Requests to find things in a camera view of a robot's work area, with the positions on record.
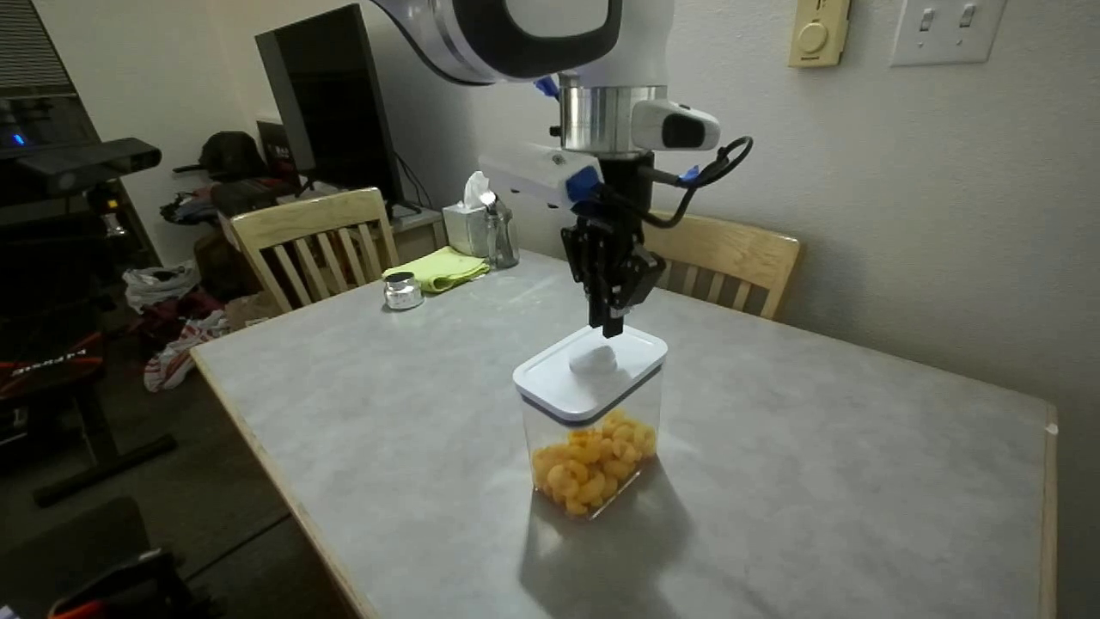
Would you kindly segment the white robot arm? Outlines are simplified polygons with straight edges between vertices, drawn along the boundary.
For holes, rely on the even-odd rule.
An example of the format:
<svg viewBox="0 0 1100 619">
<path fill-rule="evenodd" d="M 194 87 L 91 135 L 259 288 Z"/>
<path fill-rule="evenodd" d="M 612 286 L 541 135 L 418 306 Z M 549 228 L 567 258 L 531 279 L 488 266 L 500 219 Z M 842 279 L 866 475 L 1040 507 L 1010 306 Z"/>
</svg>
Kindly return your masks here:
<svg viewBox="0 0 1100 619">
<path fill-rule="evenodd" d="M 658 154 L 711 149 L 711 120 L 668 95 L 672 0 L 371 0 L 426 67 L 456 87 L 553 81 L 557 136 L 496 149 L 488 168 L 545 185 L 573 219 L 559 244 L 585 288 L 588 327 L 618 337 L 658 288 L 645 252 Z"/>
</svg>

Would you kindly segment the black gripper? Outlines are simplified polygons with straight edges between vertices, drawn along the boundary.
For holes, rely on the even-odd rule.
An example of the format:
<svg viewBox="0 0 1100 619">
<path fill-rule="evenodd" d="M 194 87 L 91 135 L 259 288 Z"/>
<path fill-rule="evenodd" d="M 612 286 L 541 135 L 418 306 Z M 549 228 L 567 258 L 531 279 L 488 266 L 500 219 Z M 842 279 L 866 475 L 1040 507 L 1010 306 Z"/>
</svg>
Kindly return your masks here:
<svg viewBox="0 0 1100 619">
<path fill-rule="evenodd" d="M 598 159 L 567 177 L 573 224 L 559 229 L 572 274 L 585 286 L 588 324 L 618 337 L 664 272 L 644 248 L 644 217 L 652 196 L 652 159 Z"/>
</svg>

